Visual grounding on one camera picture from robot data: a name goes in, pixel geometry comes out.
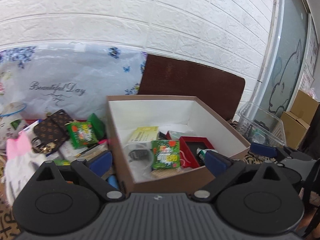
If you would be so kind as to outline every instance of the cardboard box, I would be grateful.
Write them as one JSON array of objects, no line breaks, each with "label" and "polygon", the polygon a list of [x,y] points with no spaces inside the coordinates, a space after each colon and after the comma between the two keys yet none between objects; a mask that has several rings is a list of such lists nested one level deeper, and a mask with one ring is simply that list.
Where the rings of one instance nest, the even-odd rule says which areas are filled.
[{"label": "cardboard box", "polygon": [[302,118],[291,112],[283,112],[281,120],[284,126],[287,146],[298,149],[310,126]]},{"label": "cardboard box", "polygon": [[315,115],[319,103],[311,96],[298,90],[297,96],[292,104],[290,112],[301,118],[308,125],[311,124],[313,116]]},{"label": "cardboard box", "polygon": [[189,194],[209,183],[214,176],[205,166],[163,179],[138,183],[133,179],[123,146],[133,131],[140,126],[159,126],[164,134],[168,130],[206,137],[215,149],[232,158],[243,158],[250,143],[221,116],[196,97],[187,96],[108,96],[107,133],[110,150],[121,190],[130,192]]}]

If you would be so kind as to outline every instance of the glass door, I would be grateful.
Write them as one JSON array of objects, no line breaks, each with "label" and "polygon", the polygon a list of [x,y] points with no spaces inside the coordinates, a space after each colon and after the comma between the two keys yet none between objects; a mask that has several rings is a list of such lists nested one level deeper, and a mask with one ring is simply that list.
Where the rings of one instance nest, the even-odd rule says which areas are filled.
[{"label": "glass door", "polygon": [[273,68],[265,75],[257,96],[260,98],[258,105],[277,117],[287,109],[295,89],[308,32],[308,12],[303,1],[282,0],[281,5],[283,17],[278,19],[282,23],[278,50],[270,60]]}]

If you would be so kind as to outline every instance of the green packet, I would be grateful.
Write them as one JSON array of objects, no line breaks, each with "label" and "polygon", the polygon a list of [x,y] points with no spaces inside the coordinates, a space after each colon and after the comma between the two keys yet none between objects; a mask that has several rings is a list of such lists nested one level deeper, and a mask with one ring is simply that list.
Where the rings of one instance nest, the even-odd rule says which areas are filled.
[{"label": "green packet", "polygon": [[170,169],[180,166],[180,143],[174,140],[152,141],[154,169]]},{"label": "green packet", "polygon": [[58,166],[70,165],[70,162],[67,160],[54,159],[53,162]]},{"label": "green packet", "polygon": [[75,149],[98,142],[90,122],[72,122],[67,125],[67,130]]}]

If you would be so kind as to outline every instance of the poster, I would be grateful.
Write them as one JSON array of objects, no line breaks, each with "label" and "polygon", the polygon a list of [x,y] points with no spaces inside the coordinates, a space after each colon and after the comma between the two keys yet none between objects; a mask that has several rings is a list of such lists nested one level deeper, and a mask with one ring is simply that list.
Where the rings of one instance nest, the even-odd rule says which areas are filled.
[{"label": "poster", "polygon": [[313,21],[311,22],[311,32],[310,32],[310,39],[309,39],[309,46],[306,58],[306,65],[313,75],[316,66],[316,59],[318,54],[318,39],[316,36],[316,29]]},{"label": "poster", "polygon": [[313,80],[314,79],[312,77],[312,74],[309,71],[309,68],[305,65],[303,67],[303,72],[302,72],[302,77],[301,77],[299,89],[307,90],[307,89],[311,88],[311,84],[313,83]]}]

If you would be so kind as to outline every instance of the red gift box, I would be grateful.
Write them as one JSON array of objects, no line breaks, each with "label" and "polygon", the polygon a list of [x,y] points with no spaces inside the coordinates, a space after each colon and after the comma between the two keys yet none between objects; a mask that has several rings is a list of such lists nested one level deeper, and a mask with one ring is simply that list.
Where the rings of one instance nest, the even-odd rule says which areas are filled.
[{"label": "red gift box", "polygon": [[181,136],[179,139],[179,142],[180,142],[180,160],[183,160],[181,162],[181,166],[184,168],[200,167],[200,164],[198,163],[196,157],[192,153],[192,150],[196,151],[197,146],[200,145],[201,143],[205,145],[206,149],[214,149],[214,147],[206,137]]}]

